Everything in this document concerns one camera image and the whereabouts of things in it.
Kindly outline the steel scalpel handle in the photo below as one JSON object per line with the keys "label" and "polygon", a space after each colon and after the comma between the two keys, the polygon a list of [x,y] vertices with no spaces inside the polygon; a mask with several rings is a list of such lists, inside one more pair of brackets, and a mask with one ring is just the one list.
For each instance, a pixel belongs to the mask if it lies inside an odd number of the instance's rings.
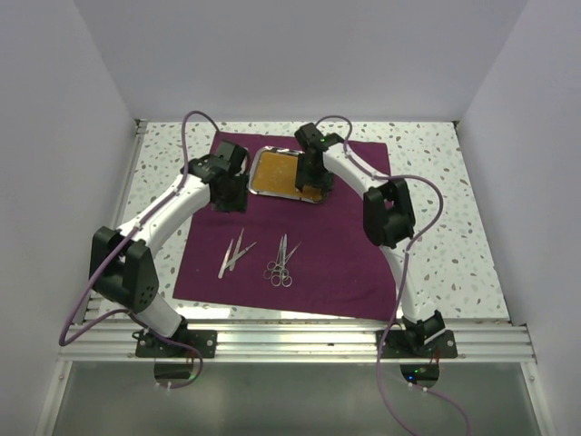
{"label": "steel scalpel handle", "polygon": [[218,279],[222,279],[222,277],[225,273],[225,270],[226,270],[227,265],[228,265],[228,261],[230,259],[232,245],[233,245],[233,239],[230,241],[228,248],[224,254],[224,257],[222,259],[222,264],[221,264],[220,270],[218,272]]}
{"label": "steel scalpel handle", "polygon": [[228,262],[228,270],[229,271],[233,271],[236,265],[236,262],[238,262],[238,260],[245,255],[249,250],[251,250],[255,245],[256,242],[251,243],[250,245],[248,245],[247,247],[243,248],[242,242],[243,242],[243,235],[244,235],[244,228],[241,229],[240,235],[237,239],[235,248],[234,248],[234,253],[231,257],[231,259]]}

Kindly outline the purple cloth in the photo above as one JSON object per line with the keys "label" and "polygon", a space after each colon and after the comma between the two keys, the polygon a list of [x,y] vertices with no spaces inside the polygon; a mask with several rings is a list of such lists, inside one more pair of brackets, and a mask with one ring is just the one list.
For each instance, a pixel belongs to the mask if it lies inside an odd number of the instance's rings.
{"label": "purple cloth", "polygon": [[[210,206],[197,212],[185,244],[173,290],[174,298],[268,310],[309,312],[372,320],[389,318],[396,285],[389,265],[363,229],[361,198],[340,178],[323,203],[305,203],[257,194],[245,213],[222,213]],[[222,259],[241,229],[242,247],[256,245],[228,265],[218,279]],[[287,234],[288,288],[263,278]]]}

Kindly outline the steel surgical scissors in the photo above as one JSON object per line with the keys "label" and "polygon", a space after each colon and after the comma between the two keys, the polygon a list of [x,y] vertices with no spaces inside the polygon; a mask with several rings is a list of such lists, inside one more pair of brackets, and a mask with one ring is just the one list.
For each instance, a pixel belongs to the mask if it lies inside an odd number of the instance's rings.
{"label": "steel surgical scissors", "polygon": [[[287,234],[281,237],[280,247],[284,244],[287,252]],[[275,287],[288,288],[292,285],[292,278],[287,266],[285,269],[275,270],[271,272],[271,284]]]}

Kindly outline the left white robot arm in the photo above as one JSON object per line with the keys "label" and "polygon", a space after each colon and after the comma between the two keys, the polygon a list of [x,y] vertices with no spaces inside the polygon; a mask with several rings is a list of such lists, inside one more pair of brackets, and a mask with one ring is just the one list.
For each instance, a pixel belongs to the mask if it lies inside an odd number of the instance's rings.
{"label": "left white robot arm", "polygon": [[156,344],[168,356],[183,354],[189,335],[181,329],[182,316],[159,294],[154,258],[205,207],[246,211],[250,160],[244,147],[222,140],[213,154],[186,162],[163,194],[132,220],[94,234],[89,289],[156,332]]}

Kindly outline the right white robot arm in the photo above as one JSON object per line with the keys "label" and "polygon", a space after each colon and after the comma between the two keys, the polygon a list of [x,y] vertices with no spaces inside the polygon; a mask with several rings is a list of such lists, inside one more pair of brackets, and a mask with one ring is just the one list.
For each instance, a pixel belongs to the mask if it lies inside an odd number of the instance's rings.
{"label": "right white robot arm", "polygon": [[[339,177],[362,200],[363,229],[368,240],[379,247],[398,286],[394,309],[402,310],[401,340],[412,355],[427,355],[446,330],[441,312],[431,297],[417,290],[408,278],[410,251],[419,237],[443,213],[443,195],[431,181],[416,175],[388,175],[374,168],[338,134],[324,134],[316,124],[300,127],[294,134],[300,146],[295,187],[314,187],[328,193]],[[407,184],[426,184],[438,197],[436,216],[419,232]]]}

